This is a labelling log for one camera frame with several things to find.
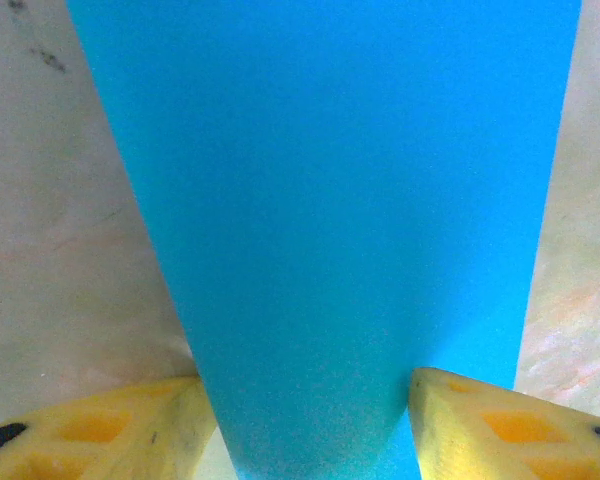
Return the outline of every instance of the white marble surface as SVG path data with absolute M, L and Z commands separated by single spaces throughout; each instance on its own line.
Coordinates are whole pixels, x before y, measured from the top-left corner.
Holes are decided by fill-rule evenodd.
M 0 420 L 195 365 L 62 0 L 0 0 Z M 600 415 L 600 0 L 586 0 L 517 388 Z M 219 434 L 197 476 L 234 478 Z

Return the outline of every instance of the yellow plastic part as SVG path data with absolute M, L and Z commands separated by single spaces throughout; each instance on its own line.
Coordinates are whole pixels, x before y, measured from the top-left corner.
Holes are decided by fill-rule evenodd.
M 197 377 L 38 410 L 0 448 L 0 480 L 190 480 L 216 427 Z
M 600 480 L 600 418 L 433 368 L 416 369 L 423 480 Z

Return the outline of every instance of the gray marble texture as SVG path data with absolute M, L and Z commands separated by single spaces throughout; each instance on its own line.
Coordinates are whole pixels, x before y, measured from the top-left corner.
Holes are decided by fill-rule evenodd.
M 0 421 L 195 371 L 62 0 L 0 0 Z M 516 388 L 600 415 L 600 0 L 585 0 Z M 197 478 L 235 478 L 219 434 Z

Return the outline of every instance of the blue panel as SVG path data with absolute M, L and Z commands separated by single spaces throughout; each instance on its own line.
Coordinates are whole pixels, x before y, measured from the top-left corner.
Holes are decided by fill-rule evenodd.
M 69 5 L 241 477 L 418 478 L 413 367 L 513 385 L 579 2 Z

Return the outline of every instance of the blue plastic sheet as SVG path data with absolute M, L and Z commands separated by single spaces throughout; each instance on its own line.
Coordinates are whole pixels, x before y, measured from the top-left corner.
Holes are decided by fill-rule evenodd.
M 243 479 L 419 478 L 512 387 L 579 2 L 70 1 Z

